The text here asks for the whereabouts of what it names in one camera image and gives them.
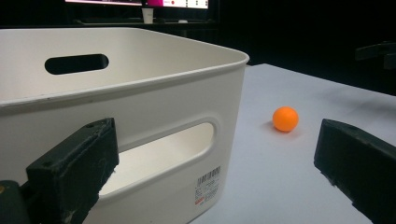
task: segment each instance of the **bin handle hole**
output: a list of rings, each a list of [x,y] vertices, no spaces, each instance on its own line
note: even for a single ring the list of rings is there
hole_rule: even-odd
[[[104,54],[87,54],[49,58],[45,62],[45,68],[53,75],[65,75],[102,70],[108,67],[108,63]]]
[[[213,124],[204,122],[121,152],[120,164],[99,195],[103,197],[127,186],[137,186],[145,178],[163,175],[194,158],[197,160],[200,154],[209,151],[214,135]]]

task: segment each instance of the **barcode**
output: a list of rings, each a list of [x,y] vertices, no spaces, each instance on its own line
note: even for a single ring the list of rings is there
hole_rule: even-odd
[[[200,187],[202,184],[204,184],[206,181],[212,179],[216,175],[220,173],[220,167],[212,170],[211,172],[207,173],[206,175],[203,175],[202,177],[198,178],[198,184],[197,187]]]

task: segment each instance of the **barcode sticker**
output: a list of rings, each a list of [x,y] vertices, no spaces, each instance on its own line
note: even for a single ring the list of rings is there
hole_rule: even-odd
[[[195,188],[196,205],[203,205],[215,197],[219,188],[220,170],[221,168],[218,167],[198,178]]]

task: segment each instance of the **orange ball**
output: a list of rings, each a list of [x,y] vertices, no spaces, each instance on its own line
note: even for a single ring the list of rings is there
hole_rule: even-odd
[[[290,132],[298,124],[298,113],[290,106],[282,106],[274,112],[273,123],[281,132]]]

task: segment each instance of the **dark wall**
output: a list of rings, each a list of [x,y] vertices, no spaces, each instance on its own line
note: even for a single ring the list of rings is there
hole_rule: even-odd
[[[0,25],[59,25],[67,23],[64,0],[3,1]]]
[[[355,49],[396,41],[391,1],[277,0],[221,2],[220,43],[269,63],[396,95],[395,70],[379,56],[355,61]]]

